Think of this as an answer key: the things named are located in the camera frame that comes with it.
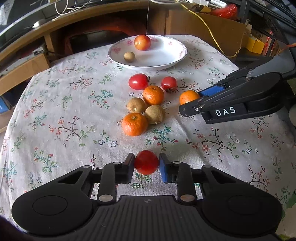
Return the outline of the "orange tangerine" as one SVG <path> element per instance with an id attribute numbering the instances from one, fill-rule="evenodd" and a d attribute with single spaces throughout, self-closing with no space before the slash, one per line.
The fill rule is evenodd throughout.
<path id="1" fill-rule="evenodd" d="M 148 121 L 141 113 L 129 113 L 121 122 L 122 131 L 126 136 L 140 136 L 148 128 Z"/>
<path id="2" fill-rule="evenodd" d="M 142 97 L 147 105 L 161 105 L 164 91 L 158 86 L 150 85 L 143 90 Z"/>
<path id="3" fill-rule="evenodd" d="M 180 95 L 179 103 L 180 105 L 186 104 L 188 102 L 197 100 L 200 98 L 200 95 L 194 90 L 187 90 Z"/>

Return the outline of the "red tomato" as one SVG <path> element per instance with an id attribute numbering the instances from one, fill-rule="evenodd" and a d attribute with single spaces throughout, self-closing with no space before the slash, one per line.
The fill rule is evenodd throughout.
<path id="1" fill-rule="evenodd" d="M 150 77 L 145 74 L 138 73 L 131 76 L 128 80 L 130 88 L 135 90 L 144 90 L 149 85 Z"/>
<path id="2" fill-rule="evenodd" d="M 158 169 L 159 159 L 153 152 L 144 150 L 137 154 L 134 161 L 134 167 L 138 173 L 150 175 Z"/>
<path id="3" fill-rule="evenodd" d="M 165 92 L 172 93 L 178 87 L 177 80 L 172 76 L 167 76 L 161 81 L 161 87 Z"/>

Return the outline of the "large red yellow apple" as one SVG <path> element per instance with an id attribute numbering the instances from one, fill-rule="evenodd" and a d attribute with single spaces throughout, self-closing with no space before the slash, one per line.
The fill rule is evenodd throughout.
<path id="1" fill-rule="evenodd" d="M 138 35 L 134 40 L 134 46 L 140 51 L 146 51 L 151 46 L 151 39 L 147 35 Z"/>

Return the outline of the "yellow box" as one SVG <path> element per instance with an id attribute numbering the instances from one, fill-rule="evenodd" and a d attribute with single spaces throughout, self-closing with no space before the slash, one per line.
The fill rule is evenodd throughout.
<path id="1" fill-rule="evenodd" d="M 265 44 L 254 36 L 249 36 L 246 44 L 246 49 L 255 54 L 261 54 Z"/>

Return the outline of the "brown cardboard panel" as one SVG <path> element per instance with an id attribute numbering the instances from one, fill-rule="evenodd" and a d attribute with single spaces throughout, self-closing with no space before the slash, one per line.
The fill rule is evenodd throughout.
<path id="1" fill-rule="evenodd" d="M 170 9 L 166 18 L 166 35 L 196 36 L 232 60 L 240 51 L 244 32 L 242 23 L 185 9 Z"/>

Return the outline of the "white floral ceramic bowl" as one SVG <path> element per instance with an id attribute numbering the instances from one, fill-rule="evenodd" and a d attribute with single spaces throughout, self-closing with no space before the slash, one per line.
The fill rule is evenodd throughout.
<path id="1" fill-rule="evenodd" d="M 146 51 L 140 51 L 134 46 L 135 36 L 122 39 L 108 50 L 109 58 L 115 63 L 131 70 L 163 70 L 170 68 L 185 59 L 188 50 L 180 41 L 160 35 L 148 35 L 151 46 Z M 124 53 L 133 52 L 135 60 L 128 63 L 124 60 Z"/>

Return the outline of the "floral white tablecloth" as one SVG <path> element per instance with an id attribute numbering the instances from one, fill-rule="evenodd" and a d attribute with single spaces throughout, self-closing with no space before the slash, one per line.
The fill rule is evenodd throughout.
<path id="1" fill-rule="evenodd" d="M 179 114 L 186 91 L 212 86 L 237 67 L 204 41 L 176 36 L 186 58 L 167 70 L 147 71 L 161 90 L 164 77 L 177 80 L 165 93 L 160 123 L 144 123 L 125 133 L 128 102 L 142 98 L 128 85 L 134 70 L 108 57 L 109 47 L 84 51 L 34 76 L 23 91 L 1 146 L 1 215 L 10 218 L 13 202 L 82 165 L 102 168 L 127 154 L 149 150 L 193 168 L 212 165 L 275 196 L 285 213 L 295 207 L 295 141 L 276 114 L 208 125 L 201 115 Z"/>

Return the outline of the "black metal shelf rack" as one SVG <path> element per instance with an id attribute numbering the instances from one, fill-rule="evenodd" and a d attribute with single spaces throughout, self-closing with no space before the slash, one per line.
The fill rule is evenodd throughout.
<path id="1" fill-rule="evenodd" d="M 276 39 L 295 44 L 295 1 L 239 1 L 261 15 Z"/>

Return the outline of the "red plastic bag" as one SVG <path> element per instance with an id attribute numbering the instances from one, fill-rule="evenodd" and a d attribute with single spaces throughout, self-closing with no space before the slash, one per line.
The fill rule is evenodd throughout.
<path id="1" fill-rule="evenodd" d="M 225 8 L 214 9 L 210 12 L 211 15 L 218 16 L 225 19 L 236 20 L 238 8 L 235 4 L 227 5 Z"/>

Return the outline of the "wooden TV stand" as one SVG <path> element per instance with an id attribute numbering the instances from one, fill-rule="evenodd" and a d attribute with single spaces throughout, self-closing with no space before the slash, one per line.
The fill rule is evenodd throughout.
<path id="1" fill-rule="evenodd" d="M 99 75 L 102 73 L 101 63 L 92 57 L 83 59 L 76 56 L 77 52 L 89 47 L 86 34 L 104 32 L 120 37 L 148 32 L 162 35 L 166 32 L 167 14 L 166 7 L 157 6 L 150 1 L 110 1 L 47 21 L 1 49 L 1 68 L 5 68 L 16 59 L 29 54 L 34 47 L 40 44 L 46 46 L 45 53 L 39 53 L 15 70 L 1 75 L 1 93 L 11 90 L 27 79 L 36 83 L 42 71 L 60 72 L 61 68 L 53 64 L 57 59 L 70 62 L 61 79 L 62 83 L 80 72 L 90 76 Z M 98 123 L 101 120 L 101 111 L 91 105 L 82 91 L 74 91 L 74 94 L 75 98 L 70 105 L 58 104 L 53 95 L 38 98 L 32 108 L 29 107 L 33 101 L 32 96 L 19 101 L 9 122 L 9 132 L 16 128 L 26 129 L 39 113 L 46 114 L 48 118 L 66 113 L 68 116 L 74 115 L 85 121 Z"/>

